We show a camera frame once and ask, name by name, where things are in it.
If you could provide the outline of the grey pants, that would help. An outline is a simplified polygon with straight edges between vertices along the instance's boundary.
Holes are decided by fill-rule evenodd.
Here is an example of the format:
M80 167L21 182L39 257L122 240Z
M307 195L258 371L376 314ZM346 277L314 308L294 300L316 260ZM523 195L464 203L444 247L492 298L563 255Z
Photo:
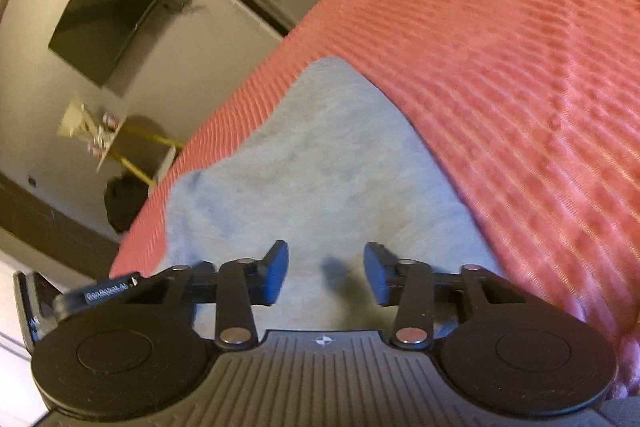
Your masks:
M254 312L263 332L389 329L363 272L370 242L440 272L499 270L409 121L335 57L308 66L239 150L180 176L160 266L259 259L277 241L290 262L277 302Z

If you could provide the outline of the black bag on floor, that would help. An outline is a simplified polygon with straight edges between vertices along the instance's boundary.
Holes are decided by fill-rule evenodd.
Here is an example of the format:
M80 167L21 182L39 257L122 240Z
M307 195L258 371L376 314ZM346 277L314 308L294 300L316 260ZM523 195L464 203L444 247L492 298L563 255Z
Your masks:
M149 187L131 173L114 176L104 191L107 222L119 235L128 232L148 199Z

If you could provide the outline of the yellow side table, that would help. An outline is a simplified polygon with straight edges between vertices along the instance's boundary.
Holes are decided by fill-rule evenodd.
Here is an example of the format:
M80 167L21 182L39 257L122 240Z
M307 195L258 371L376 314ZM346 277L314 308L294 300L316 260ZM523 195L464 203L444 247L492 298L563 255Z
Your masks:
M152 126L112 113L101 116L98 134L90 144L90 152L98 161L96 172L114 162L150 192L168 175L183 149L183 143Z

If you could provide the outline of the flower bouquet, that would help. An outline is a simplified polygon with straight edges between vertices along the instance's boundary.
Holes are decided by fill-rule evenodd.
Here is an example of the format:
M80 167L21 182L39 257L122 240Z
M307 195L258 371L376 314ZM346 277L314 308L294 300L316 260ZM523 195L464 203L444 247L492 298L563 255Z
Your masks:
M58 123L56 135L79 140L92 156L102 158L113 145L121 125L122 121L113 114L96 116L83 101L73 98Z

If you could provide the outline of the coral ribbed bedspread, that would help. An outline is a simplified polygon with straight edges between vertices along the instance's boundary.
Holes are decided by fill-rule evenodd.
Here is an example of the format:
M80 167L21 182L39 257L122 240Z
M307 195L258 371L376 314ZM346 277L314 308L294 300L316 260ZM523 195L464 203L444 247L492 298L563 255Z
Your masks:
M234 153L299 73L344 58L442 163L528 291L612 341L639 392L639 0L322 0L192 136Z

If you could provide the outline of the black wall television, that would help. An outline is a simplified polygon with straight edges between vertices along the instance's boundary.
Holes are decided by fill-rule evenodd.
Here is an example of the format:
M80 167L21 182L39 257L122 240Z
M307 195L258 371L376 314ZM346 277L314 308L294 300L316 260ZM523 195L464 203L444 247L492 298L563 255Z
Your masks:
M48 48L99 87L108 83L158 0L70 0Z

